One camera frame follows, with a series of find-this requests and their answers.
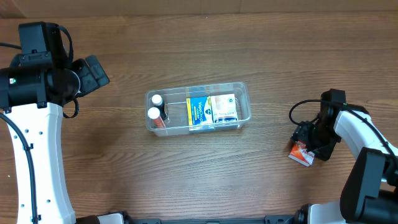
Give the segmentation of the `black bottle white cap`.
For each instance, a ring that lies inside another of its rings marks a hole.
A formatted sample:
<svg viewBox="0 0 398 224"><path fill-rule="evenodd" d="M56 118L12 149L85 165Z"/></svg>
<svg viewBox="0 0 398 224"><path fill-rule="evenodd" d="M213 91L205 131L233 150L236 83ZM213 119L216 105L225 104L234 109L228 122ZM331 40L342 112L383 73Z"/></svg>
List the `black bottle white cap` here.
<svg viewBox="0 0 398 224"><path fill-rule="evenodd" d="M160 95L154 95L151 98L151 102L156 108L159 109L161 118L163 120L168 119L168 112L163 97Z"/></svg>

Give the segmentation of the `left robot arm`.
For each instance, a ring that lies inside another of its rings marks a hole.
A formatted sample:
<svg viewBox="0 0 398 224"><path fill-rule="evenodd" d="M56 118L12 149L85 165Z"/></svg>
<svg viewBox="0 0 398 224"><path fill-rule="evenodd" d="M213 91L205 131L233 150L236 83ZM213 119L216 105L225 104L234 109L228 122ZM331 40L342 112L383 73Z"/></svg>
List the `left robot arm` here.
<svg viewBox="0 0 398 224"><path fill-rule="evenodd" d="M50 22L19 26L20 50L1 70L1 119L16 165L18 223L78 223L67 192L61 147L64 106L105 86L98 59L74 59L68 31Z"/></svg>

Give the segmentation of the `orange tube white cap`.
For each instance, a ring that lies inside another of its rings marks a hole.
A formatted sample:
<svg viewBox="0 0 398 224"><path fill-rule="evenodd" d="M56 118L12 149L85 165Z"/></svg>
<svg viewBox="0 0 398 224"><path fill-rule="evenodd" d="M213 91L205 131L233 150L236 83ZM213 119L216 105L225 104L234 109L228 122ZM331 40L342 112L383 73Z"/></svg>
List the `orange tube white cap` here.
<svg viewBox="0 0 398 224"><path fill-rule="evenodd" d="M148 117L153 121L157 128L165 128L164 121L160 115L160 110L156 107L151 107L147 112Z"/></svg>

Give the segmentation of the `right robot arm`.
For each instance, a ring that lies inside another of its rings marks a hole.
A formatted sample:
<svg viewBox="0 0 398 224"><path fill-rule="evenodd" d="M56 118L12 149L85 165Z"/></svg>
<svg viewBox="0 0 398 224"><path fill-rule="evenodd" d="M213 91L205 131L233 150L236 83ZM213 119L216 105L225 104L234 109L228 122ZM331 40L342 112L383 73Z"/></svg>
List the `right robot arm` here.
<svg viewBox="0 0 398 224"><path fill-rule="evenodd" d="M383 182L397 187L397 148L364 107L346 102L345 91L325 91L317 103L317 116L296 124L289 157L308 167L314 159L327 161L344 141L355 163L338 201L306 204L290 222L397 223L397 190L381 189Z"/></svg>

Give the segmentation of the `blue yellow VapoDrops box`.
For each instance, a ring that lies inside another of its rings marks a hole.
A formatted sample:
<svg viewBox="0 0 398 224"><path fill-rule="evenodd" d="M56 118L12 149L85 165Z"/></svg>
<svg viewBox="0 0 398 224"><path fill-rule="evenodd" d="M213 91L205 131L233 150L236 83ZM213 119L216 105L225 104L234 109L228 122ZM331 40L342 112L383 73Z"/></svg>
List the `blue yellow VapoDrops box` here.
<svg viewBox="0 0 398 224"><path fill-rule="evenodd" d="M213 112L210 96L187 98L186 104L188 124L190 126L213 124Z"/></svg>

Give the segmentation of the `red white small box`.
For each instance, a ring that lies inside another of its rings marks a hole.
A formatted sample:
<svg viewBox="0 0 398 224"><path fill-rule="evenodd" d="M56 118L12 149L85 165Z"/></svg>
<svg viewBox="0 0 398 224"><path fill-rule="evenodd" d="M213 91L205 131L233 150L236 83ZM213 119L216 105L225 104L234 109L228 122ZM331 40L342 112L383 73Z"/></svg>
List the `red white small box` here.
<svg viewBox="0 0 398 224"><path fill-rule="evenodd" d="M288 157L306 167L309 167L313 164L315 154L311 151L307 151L307 145L303 141L298 140L294 143Z"/></svg>

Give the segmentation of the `white blue bandage box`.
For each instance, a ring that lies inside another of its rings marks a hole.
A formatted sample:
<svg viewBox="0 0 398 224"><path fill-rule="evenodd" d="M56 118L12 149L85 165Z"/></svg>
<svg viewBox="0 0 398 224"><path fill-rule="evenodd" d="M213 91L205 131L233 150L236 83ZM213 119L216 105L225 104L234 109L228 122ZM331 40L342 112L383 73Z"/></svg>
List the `white blue bandage box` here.
<svg viewBox="0 0 398 224"><path fill-rule="evenodd" d="M211 107L214 123L226 123L238 120L236 99L233 93L211 96Z"/></svg>

